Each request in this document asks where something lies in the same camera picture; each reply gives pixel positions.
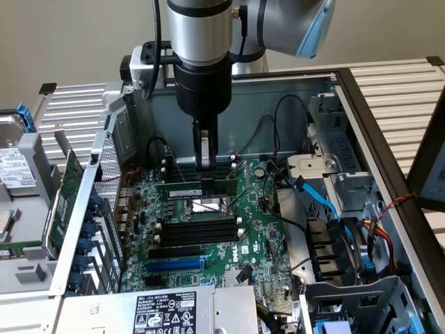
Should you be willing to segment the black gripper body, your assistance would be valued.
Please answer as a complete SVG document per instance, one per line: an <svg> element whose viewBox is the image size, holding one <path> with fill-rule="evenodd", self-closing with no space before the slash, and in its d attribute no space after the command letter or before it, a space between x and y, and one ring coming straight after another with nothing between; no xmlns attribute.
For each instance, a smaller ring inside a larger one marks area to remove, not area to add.
<svg viewBox="0 0 445 334"><path fill-rule="evenodd" d="M177 103L196 120L216 117L232 100L232 64L174 66Z"/></svg>

